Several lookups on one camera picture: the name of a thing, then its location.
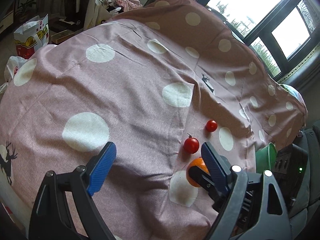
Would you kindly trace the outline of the white bag with items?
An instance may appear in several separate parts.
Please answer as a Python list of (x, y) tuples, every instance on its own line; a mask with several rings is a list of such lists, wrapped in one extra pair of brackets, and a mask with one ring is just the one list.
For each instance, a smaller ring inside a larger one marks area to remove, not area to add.
[(122, 11), (122, 7), (117, 5), (115, 0), (95, 0), (94, 4), (88, 5), (84, 30), (103, 24)]

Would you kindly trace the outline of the white plastic bag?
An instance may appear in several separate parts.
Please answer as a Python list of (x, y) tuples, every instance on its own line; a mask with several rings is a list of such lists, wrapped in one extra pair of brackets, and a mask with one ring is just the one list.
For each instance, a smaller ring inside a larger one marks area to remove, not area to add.
[(26, 59), (20, 56), (11, 56), (9, 57), (6, 67), (4, 68), (4, 79), (5, 83), (1, 85), (0, 93), (3, 94), (9, 83), (12, 81), (18, 70), (27, 62)]

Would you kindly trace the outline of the green plastic bowl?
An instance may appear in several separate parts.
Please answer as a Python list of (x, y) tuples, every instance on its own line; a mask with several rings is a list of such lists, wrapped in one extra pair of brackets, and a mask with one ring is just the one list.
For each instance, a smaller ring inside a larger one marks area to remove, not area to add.
[(263, 173), (265, 170), (274, 168), (277, 157), (277, 149), (273, 143), (269, 143), (264, 148), (255, 153), (256, 172)]

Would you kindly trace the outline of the red yellow paper shopping bag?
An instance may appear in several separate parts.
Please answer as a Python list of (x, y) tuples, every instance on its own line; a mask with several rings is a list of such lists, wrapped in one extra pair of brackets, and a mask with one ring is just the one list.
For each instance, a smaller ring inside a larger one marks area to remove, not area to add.
[(17, 56), (29, 59), (49, 42), (48, 15), (35, 16), (14, 31)]

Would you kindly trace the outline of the black window frame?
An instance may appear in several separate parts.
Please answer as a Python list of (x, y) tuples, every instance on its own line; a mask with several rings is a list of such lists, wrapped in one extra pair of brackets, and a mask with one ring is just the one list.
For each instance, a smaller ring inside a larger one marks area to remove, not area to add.
[(262, 59), (276, 80), (319, 45), (319, 10), (308, 0), (195, 0)]

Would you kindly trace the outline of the red cherry tomato with stem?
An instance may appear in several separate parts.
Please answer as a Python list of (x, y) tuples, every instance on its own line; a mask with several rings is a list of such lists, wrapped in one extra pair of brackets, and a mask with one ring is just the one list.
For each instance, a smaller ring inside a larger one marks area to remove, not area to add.
[(198, 139), (193, 137), (191, 134), (188, 134), (188, 137), (183, 144), (183, 148), (185, 152), (189, 154), (194, 154), (199, 150), (199, 147), (200, 147), (200, 143)]

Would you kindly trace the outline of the large orange mandarin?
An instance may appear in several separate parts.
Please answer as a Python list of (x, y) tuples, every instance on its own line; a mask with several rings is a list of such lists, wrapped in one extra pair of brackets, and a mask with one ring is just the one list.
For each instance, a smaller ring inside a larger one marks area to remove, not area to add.
[(188, 183), (194, 187), (202, 187), (200, 182), (202, 176), (210, 176), (208, 168), (206, 167), (203, 159), (196, 158), (191, 161), (186, 170), (186, 179)]

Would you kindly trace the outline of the pink polka dot tablecloth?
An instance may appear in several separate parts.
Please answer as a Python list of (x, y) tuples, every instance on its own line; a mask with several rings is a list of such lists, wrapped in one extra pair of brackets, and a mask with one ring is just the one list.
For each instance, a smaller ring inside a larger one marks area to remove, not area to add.
[[(156, 0), (39, 49), (1, 100), (1, 198), (25, 227), (47, 171), (71, 172), (111, 141), (93, 197), (118, 239), (203, 239), (217, 217), (188, 184), (188, 134), (255, 171), (255, 152), (290, 144), (303, 102), (193, 0)], [(217, 130), (208, 132), (207, 121)]]

